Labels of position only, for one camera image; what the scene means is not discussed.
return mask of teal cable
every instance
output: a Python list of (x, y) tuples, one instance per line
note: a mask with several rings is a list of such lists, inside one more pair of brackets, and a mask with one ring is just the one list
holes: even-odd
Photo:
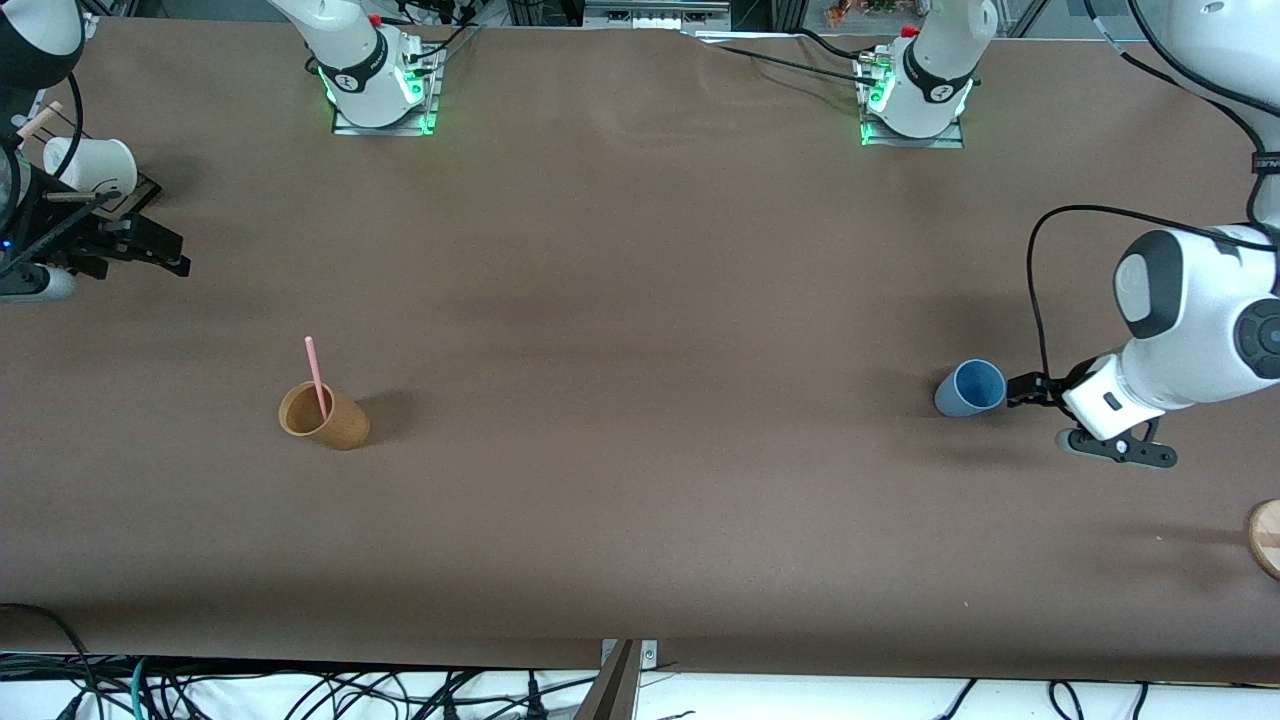
[(146, 720), (142, 717), (142, 664), (147, 659), (138, 660), (133, 669), (133, 679), (129, 680), (129, 700), (133, 701), (133, 720)]

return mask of pink straw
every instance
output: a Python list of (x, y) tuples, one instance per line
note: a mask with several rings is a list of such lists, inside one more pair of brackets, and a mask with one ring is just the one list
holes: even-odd
[(316, 360), (316, 341), (307, 336), (303, 342), (307, 343), (307, 360), (311, 361), (311, 383), (316, 386), (316, 400), (320, 401), (320, 418), (324, 421), (329, 420), (329, 409), (324, 404), (324, 383), (320, 382), (320, 363)]

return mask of brown table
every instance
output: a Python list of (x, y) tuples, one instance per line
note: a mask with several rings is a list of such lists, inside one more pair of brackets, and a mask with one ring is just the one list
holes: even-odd
[[(813, 47), (759, 49), (838, 68)], [(188, 279), (6, 307), (3, 587), (99, 652), (1274, 679), (1276, 395), (1169, 418), (1170, 473), (931, 391), (1036, 364), (1027, 233), (1243, 217), (1244, 137), (1103, 44), (996, 42), (963, 151), (858, 142), (847, 87), (671, 32), (485, 31), (433, 138), (328, 133), (285, 24), (104, 22), (81, 85)], [(1055, 220), (1057, 370), (1126, 336), (1146, 228)], [(285, 436), (307, 378), (370, 447)], [(52, 647), (6, 624), (5, 647)]]

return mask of brown cup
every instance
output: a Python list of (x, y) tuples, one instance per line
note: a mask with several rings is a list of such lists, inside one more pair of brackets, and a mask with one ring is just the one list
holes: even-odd
[(293, 437), (328, 445), (334, 450), (356, 450), (369, 439), (369, 415), (356, 401), (323, 386), (329, 419), (320, 415), (315, 384), (306, 382), (291, 389), (280, 401), (280, 427)]

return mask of wooden disc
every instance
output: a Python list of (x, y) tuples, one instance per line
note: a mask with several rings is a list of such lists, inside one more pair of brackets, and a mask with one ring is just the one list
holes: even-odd
[(1268, 500), (1253, 509), (1245, 524), (1249, 552), (1268, 575), (1280, 580), (1280, 500)]

